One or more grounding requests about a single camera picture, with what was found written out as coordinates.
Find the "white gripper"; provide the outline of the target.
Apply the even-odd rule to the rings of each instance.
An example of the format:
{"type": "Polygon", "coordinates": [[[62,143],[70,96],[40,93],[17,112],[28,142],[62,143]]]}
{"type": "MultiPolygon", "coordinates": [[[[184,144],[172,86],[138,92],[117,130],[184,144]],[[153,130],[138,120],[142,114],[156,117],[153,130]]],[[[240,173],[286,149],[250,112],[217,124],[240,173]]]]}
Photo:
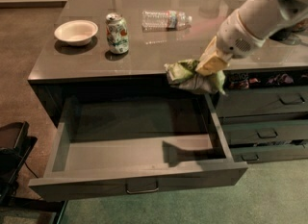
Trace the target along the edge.
{"type": "Polygon", "coordinates": [[[234,10],[220,25],[204,50],[195,71],[209,76],[225,69],[232,58],[241,59],[261,48],[265,39],[259,39],[243,25],[239,10],[234,10]]]}

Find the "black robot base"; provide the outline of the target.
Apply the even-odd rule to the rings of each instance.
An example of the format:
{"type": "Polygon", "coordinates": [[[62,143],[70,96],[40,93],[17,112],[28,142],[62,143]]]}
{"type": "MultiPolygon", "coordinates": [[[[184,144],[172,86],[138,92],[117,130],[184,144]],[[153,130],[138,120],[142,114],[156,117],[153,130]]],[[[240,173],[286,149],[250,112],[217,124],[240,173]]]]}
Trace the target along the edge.
{"type": "Polygon", "coordinates": [[[18,173],[38,140],[28,135],[28,129],[28,122],[14,122],[0,127],[1,205],[16,191],[18,173]]]}

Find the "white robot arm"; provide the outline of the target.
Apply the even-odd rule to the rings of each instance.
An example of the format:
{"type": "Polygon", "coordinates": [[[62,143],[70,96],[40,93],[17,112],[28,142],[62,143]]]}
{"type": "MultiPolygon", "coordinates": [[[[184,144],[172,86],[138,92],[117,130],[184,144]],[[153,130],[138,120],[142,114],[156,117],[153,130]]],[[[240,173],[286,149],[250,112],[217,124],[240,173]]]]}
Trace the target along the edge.
{"type": "Polygon", "coordinates": [[[246,0],[219,26],[195,71],[208,76],[261,48],[278,31],[308,15],[308,0],[246,0]]]}

